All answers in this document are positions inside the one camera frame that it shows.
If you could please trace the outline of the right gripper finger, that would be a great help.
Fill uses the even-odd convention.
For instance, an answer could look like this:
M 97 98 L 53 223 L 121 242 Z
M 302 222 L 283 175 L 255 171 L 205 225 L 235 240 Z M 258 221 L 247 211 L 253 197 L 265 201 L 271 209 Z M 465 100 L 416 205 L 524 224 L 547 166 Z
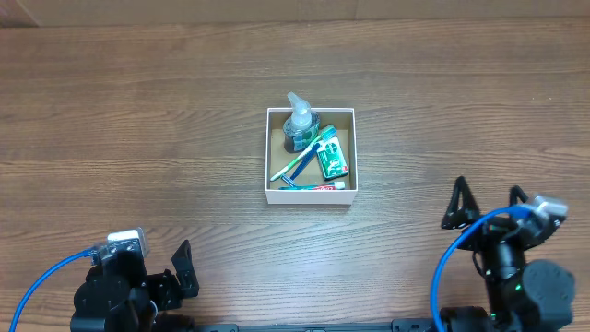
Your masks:
M 464 176 L 454 182 L 451 200 L 442 218 L 445 230 L 463 229 L 480 218 L 480 210 Z
M 515 185 L 510 189 L 509 205 L 514 206 L 520 203 L 526 203 L 529 199 L 527 193 L 519 186 Z

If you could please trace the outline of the green toothpaste tube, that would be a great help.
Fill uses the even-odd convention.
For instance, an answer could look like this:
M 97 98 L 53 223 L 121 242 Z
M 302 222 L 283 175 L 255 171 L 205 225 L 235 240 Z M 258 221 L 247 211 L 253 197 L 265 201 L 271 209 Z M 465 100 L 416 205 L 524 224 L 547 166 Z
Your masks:
M 336 191 L 345 190 L 346 183 L 342 181 L 326 183 L 326 184 L 315 184 L 315 185 L 304 185 L 304 186 L 284 186 L 280 187 L 283 191 Z

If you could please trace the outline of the blue disposable razor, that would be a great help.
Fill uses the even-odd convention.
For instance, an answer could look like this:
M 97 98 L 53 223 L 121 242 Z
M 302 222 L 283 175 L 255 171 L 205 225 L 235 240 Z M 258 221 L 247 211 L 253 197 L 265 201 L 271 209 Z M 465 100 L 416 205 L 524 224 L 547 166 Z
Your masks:
M 319 149 L 320 144 L 316 143 L 312 149 L 303 157 L 302 161 L 299 163 L 299 165 L 297 166 L 297 168 L 295 169 L 295 171 L 293 172 L 293 174 L 291 176 L 287 176 L 286 174 L 283 174 L 281 176 L 281 179 L 289 186 L 289 187 L 295 187 L 296 184 L 294 182 L 294 180 L 303 172 L 303 170 L 308 166 L 308 164 L 311 162 L 311 160 L 314 158 L 314 156 L 316 155 L 317 150 Z

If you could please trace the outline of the green dental floss pack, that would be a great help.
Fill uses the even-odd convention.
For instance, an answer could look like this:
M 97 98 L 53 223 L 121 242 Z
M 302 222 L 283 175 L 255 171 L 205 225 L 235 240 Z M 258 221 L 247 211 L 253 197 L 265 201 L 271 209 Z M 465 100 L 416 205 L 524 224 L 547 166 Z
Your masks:
M 349 166 L 346 162 L 340 141 L 336 136 L 321 141 L 316 155 L 326 181 L 348 175 Z

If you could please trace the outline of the green white toothbrush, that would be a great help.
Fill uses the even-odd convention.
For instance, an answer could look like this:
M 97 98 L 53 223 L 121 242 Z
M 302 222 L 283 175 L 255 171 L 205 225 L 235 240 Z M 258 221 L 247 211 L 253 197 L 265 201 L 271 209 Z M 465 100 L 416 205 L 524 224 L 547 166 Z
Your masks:
M 333 136 L 336 135 L 336 128 L 330 124 L 327 127 L 325 127 L 324 129 L 322 129 L 318 136 L 310 143 L 310 145 L 305 148 L 299 156 L 297 156 L 294 160 L 292 160 L 289 164 L 287 164 L 285 167 L 283 167 L 280 171 L 278 171 L 277 173 L 275 173 L 271 178 L 270 178 L 270 182 L 274 182 L 275 180 L 277 180 L 278 178 L 280 178 L 282 175 L 284 175 L 285 173 L 287 173 L 289 170 L 291 170 L 296 164 L 298 164 L 312 149 L 313 147 L 319 143 L 321 140 L 325 140 L 325 139 L 330 139 Z

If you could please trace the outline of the clear soap pump bottle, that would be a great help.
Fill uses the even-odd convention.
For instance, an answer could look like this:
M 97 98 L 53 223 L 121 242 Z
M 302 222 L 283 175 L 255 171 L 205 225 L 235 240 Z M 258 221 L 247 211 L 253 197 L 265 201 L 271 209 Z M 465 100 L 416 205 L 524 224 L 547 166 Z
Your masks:
M 284 148 L 289 153 L 302 152 L 317 137 L 320 117 L 308 101 L 294 92 L 288 94 L 291 116 L 283 124 Z

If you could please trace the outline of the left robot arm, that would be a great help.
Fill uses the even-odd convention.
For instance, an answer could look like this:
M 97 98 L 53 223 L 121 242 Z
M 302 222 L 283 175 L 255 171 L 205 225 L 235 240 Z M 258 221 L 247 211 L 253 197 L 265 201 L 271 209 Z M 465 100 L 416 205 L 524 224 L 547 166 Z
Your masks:
M 185 240 L 171 258 L 176 269 L 147 273 L 138 239 L 111 242 L 93 256 L 94 267 L 74 296 L 72 331 L 190 332 L 192 317 L 170 314 L 183 300 L 198 295 L 199 284 L 190 243 Z

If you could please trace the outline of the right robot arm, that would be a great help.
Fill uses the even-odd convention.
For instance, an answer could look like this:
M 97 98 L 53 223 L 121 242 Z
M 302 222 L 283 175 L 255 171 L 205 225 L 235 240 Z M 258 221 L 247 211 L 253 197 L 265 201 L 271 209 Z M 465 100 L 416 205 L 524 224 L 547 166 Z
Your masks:
M 564 223 L 568 206 L 558 198 L 529 196 L 511 188 L 507 207 L 480 211 L 467 181 L 459 176 L 442 219 L 444 230 L 461 233 L 446 249 L 431 281 L 430 307 L 436 331 L 559 331 L 572 322 L 575 278 L 549 260 L 528 261 Z M 484 279 L 489 309 L 441 308 L 444 268 L 457 250 L 468 251 Z

